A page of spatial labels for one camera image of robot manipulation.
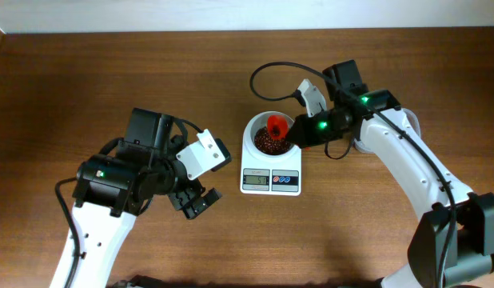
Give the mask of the orange plastic measuring scoop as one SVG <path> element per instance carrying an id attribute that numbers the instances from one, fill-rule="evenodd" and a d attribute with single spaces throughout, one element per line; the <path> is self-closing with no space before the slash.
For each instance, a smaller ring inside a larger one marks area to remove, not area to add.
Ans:
<path id="1" fill-rule="evenodd" d="M 303 150 L 309 150 L 304 144 L 304 133 L 298 126 L 290 126 L 287 118 L 280 114 L 270 115 L 267 120 L 269 136 L 274 141 L 286 141 Z"/>

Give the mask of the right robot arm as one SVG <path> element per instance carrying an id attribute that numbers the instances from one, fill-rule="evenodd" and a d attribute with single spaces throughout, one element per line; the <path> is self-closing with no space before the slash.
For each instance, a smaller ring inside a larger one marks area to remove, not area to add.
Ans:
<path id="1" fill-rule="evenodd" d="M 320 72 L 334 104 L 307 79 L 292 96 L 306 108 L 285 139 L 300 148 L 350 133 L 396 179 L 419 220 L 407 264 L 379 287 L 454 287 L 494 273 L 494 194 L 476 194 L 426 146 L 388 90 L 369 90 L 347 61 Z"/>

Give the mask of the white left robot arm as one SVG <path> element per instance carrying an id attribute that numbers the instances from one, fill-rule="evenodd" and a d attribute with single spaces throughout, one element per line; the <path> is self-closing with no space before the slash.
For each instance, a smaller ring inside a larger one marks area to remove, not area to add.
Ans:
<path id="1" fill-rule="evenodd" d="M 189 143 L 191 122 L 135 108 L 125 136 L 106 143 L 83 162 L 75 177 L 74 204 L 54 190 L 69 226 L 52 287 L 104 287 L 122 243 L 153 197 L 165 195 L 189 220 L 210 208 L 221 194 L 198 180 L 231 160 L 230 152 L 208 130 L 197 130 Z"/>

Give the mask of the white digital kitchen scale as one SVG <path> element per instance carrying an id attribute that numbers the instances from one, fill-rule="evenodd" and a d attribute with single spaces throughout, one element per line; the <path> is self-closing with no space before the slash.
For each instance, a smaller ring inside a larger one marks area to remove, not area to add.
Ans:
<path id="1" fill-rule="evenodd" d="M 301 149 L 291 146 L 280 155 L 261 152 L 254 144 L 256 132 L 267 117 L 251 119 L 245 128 L 241 154 L 240 190 L 244 194 L 298 196 L 301 194 Z"/>

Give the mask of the red beans in bowl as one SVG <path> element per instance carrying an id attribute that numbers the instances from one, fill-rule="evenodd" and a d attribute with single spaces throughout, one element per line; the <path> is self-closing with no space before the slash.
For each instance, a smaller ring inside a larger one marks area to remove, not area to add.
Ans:
<path id="1" fill-rule="evenodd" d="M 292 148 L 292 144 L 284 139 L 274 140 L 269 135 L 266 127 L 263 127 L 256 132 L 254 137 L 254 145 L 263 154 L 272 156 L 285 154 Z"/>

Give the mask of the white round bowl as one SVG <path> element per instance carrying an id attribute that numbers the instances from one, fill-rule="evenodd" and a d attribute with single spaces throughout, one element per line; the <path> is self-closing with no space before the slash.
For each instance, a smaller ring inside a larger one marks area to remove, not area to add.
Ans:
<path id="1" fill-rule="evenodd" d="M 263 156 L 286 155 L 295 148 L 285 140 L 293 120 L 286 114 L 268 111 L 254 117 L 246 128 L 244 143 Z"/>

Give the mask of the clear plastic container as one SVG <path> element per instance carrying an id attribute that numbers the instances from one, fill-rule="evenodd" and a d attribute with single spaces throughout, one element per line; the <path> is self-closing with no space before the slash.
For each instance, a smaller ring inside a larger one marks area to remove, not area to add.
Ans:
<path id="1" fill-rule="evenodd" d="M 405 112 L 410 126 L 413 128 L 415 133 L 420 138 L 421 130 L 420 130 L 420 123 L 418 117 L 411 110 L 407 108 L 402 108 L 402 110 Z M 357 151 L 361 152 L 362 154 L 372 154 L 372 151 L 360 140 L 354 139 L 353 146 Z"/>

